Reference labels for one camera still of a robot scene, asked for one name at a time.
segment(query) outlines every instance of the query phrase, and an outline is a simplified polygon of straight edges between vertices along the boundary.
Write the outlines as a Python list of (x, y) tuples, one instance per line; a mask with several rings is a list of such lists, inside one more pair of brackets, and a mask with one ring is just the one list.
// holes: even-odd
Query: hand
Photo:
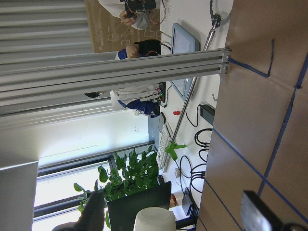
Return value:
[(127, 17), (126, 11), (122, 11), (121, 14), (120, 14), (121, 22), (124, 23), (127, 26), (134, 25), (136, 23), (136, 18), (137, 18), (136, 14), (132, 18)]
[(139, 58), (139, 45), (138, 44), (129, 44), (126, 47), (126, 54), (128, 59)]

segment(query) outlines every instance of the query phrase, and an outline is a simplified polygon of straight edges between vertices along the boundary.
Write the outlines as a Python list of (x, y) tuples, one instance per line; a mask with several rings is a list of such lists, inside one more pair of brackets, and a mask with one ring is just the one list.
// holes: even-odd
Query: green plant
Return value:
[[(142, 152), (141, 158), (138, 158), (135, 149), (128, 156), (124, 155), (123, 158), (115, 153), (116, 168), (112, 169), (110, 175), (108, 175), (106, 169), (99, 166), (99, 178), (95, 181), (94, 190), (103, 190), (105, 200), (112, 201), (158, 185), (156, 155), (157, 153), (152, 151), (152, 146), (147, 151)], [(105, 187), (102, 187), (99, 185), (99, 181), (102, 183), (109, 182), (107, 182)], [(74, 183), (74, 188), (78, 192), (83, 192), (83, 196), (79, 197), (81, 202), (78, 207), (79, 211), (82, 212), (87, 204), (90, 191), (85, 190), (77, 183)]]

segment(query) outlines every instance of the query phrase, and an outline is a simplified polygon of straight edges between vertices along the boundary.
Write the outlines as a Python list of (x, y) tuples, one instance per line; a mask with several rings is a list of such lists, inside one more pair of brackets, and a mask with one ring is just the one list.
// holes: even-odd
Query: white desk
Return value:
[[(162, 34), (162, 43), (171, 43), (171, 32), (173, 23), (179, 23), (185, 30), (190, 34), (195, 36), (200, 41), (200, 47), (203, 49), (205, 41), (208, 35), (209, 30), (212, 28), (211, 17), (210, 17), (210, 1), (209, 0), (164, 0), (166, 6), (166, 18), (161, 23)], [(219, 12), (222, 18), (226, 18), (232, 8), (233, 0), (224, 1), (217, 0), (213, 1), (213, 12)], [(164, 17), (164, 8), (161, 4), (161, 19)], [(229, 22), (222, 25), (216, 30), (214, 39), (210, 46), (210, 50), (225, 47), (225, 40), (229, 28)], [(170, 51), (162, 47), (162, 54), (169, 54)], [(216, 107), (216, 101), (214, 101), (212, 94), (215, 98), (218, 97), (219, 89), (219, 75), (212, 75), (199, 78), (195, 92), (192, 96), (191, 102), (187, 108), (187, 114), (190, 120), (196, 124), (196, 108), (198, 104), (210, 104), (213, 107)], [(170, 124), (171, 129), (174, 131), (177, 121), (179, 119), (178, 115), (173, 115), (173, 111), (182, 109), (183, 101), (180, 96), (175, 92), (173, 88), (169, 90), (169, 100), (168, 106), (162, 108), (161, 111), (165, 114), (167, 122)], [(201, 149), (194, 142), (194, 135), (197, 131), (203, 128), (210, 128), (211, 125), (207, 123), (203, 118), (199, 116), (199, 126), (194, 128), (189, 121), (184, 118), (180, 131), (176, 138), (178, 144), (186, 144), (187, 147), (184, 149), (177, 149), (176, 152), (179, 156), (178, 163), (180, 163), (180, 158), (183, 155), (189, 157), (192, 166), (196, 166), (201, 163), (201, 160), (198, 156), (198, 152)], [(209, 132), (204, 132), (200, 135), (201, 141), (210, 142), (211, 134)], [(189, 164), (186, 159), (183, 159), (183, 171), (189, 175)], [(177, 178), (175, 181), (174, 169), (176, 168), (174, 161), (170, 160), (166, 173), (164, 173), (164, 178), (166, 181), (172, 181), (172, 192), (175, 194), (178, 203), (181, 205), (182, 192), (180, 186), (177, 183), (180, 183), (180, 179)], [(196, 171), (205, 170), (205, 167), (200, 167)], [(190, 180), (187, 178), (182, 178), (183, 187), (189, 187)], [(203, 180), (196, 179), (193, 181), (193, 185), (202, 190)], [(197, 203), (200, 205), (201, 194), (192, 190), (192, 195)]]

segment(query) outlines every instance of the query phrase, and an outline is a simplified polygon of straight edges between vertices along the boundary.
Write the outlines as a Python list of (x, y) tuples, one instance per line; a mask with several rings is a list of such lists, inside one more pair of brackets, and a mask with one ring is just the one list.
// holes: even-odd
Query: cardboard box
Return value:
[[(160, 25), (150, 24), (146, 30), (136, 30), (113, 17), (97, 0), (85, 0), (85, 5), (95, 53), (120, 51), (131, 43), (147, 39), (161, 40)], [(160, 22), (160, 9), (154, 9), (152, 17), (154, 22)]]

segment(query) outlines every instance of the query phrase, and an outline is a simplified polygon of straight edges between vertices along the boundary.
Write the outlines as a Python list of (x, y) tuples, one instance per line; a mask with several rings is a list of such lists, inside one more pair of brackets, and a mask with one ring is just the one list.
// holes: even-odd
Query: person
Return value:
[[(161, 54), (160, 41), (149, 39), (135, 42), (116, 54), (116, 60), (155, 56)], [(146, 84), (113, 90), (114, 96), (121, 106), (135, 110), (138, 114), (155, 118), (160, 114), (160, 104), (155, 100), (164, 101), (166, 83)], [(88, 97), (95, 98), (103, 91), (86, 93)]]
[[(137, 30), (144, 30), (150, 24), (149, 13), (136, 14), (134, 17), (127, 17), (125, 3), (120, 0), (98, 0), (98, 2), (114, 17), (120, 18), (121, 22)], [(156, 8), (160, 8), (160, 0), (155, 0)]]

